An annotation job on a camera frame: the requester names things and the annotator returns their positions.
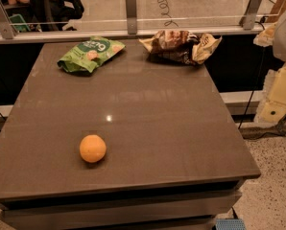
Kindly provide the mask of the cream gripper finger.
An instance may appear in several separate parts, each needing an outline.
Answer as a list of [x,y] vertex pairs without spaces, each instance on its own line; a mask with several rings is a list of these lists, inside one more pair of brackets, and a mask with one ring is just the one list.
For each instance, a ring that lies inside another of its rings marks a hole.
[[274,42],[274,30],[275,30],[275,23],[273,23],[265,30],[263,30],[260,34],[258,34],[253,40],[253,43],[261,47],[272,46]]
[[277,71],[268,71],[254,121],[258,124],[277,124],[285,115],[286,63]]

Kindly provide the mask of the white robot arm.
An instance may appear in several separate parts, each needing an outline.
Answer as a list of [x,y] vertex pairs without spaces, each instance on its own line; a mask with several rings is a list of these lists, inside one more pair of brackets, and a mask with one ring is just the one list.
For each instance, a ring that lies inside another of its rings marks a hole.
[[257,35],[253,43],[262,47],[272,46],[274,57],[284,62],[279,70],[268,71],[263,85],[263,97],[254,117],[256,123],[270,127],[286,115],[286,12],[277,22]]

